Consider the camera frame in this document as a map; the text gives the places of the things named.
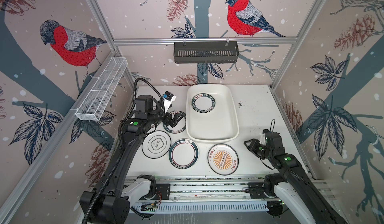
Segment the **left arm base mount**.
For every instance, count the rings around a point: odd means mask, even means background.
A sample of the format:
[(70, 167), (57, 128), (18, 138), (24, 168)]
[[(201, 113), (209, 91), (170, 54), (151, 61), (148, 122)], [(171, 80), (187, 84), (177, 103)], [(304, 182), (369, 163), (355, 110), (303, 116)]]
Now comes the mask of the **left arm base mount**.
[(155, 194), (151, 197), (143, 197), (143, 201), (160, 201), (160, 200), (169, 200), (171, 192), (170, 184), (157, 184)]

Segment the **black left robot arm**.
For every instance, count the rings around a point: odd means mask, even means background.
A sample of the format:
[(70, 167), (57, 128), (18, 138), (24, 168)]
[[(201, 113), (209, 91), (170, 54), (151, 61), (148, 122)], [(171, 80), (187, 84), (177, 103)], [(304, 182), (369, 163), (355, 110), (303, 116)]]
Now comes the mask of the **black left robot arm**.
[(133, 159), (153, 126), (162, 122), (172, 127), (182, 115), (171, 115), (169, 107), (176, 96), (170, 92), (155, 100), (151, 95), (140, 95), (133, 107), (119, 125), (119, 146), (111, 158), (105, 173), (93, 190), (83, 192), (80, 206), (84, 212), (83, 224), (123, 224), (131, 206), (142, 197), (151, 198), (156, 194), (156, 179), (140, 175), (128, 187), (124, 195), (124, 184)]

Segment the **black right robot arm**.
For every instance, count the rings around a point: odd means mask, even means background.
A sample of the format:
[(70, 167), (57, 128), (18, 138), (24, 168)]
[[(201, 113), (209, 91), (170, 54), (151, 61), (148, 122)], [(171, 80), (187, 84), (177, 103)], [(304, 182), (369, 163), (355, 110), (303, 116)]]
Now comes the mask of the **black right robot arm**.
[(260, 160), (268, 160), (269, 169), (278, 171), (265, 176), (264, 194), (283, 201), (301, 224), (346, 224), (312, 183), (298, 159), (285, 152), (280, 134), (268, 129), (263, 134), (264, 144), (250, 139), (244, 145)]

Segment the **large orange sunburst plate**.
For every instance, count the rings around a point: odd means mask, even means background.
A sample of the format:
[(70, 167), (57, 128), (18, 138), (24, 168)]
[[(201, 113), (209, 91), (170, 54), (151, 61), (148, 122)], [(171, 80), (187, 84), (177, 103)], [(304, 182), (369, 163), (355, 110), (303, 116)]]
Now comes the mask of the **large orange sunburst plate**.
[(210, 168), (218, 175), (229, 176), (239, 166), (239, 157), (236, 151), (224, 143), (215, 144), (208, 152)]

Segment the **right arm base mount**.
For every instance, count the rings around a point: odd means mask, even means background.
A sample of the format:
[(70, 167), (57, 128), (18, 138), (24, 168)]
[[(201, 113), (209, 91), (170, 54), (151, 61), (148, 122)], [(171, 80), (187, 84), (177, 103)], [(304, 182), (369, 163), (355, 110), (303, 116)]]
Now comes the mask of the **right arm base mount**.
[(248, 183), (248, 188), (245, 190), (251, 199), (269, 199), (265, 194), (264, 183)]

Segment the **green red rim plate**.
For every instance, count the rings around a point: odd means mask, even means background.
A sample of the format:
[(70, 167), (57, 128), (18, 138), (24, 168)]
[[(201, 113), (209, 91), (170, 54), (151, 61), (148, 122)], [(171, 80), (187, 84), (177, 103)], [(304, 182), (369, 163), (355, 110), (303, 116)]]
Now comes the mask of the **green red rim plate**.
[(198, 161), (198, 158), (198, 146), (190, 139), (179, 139), (170, 147), (169, 161), (176, 169), (189, 169)]

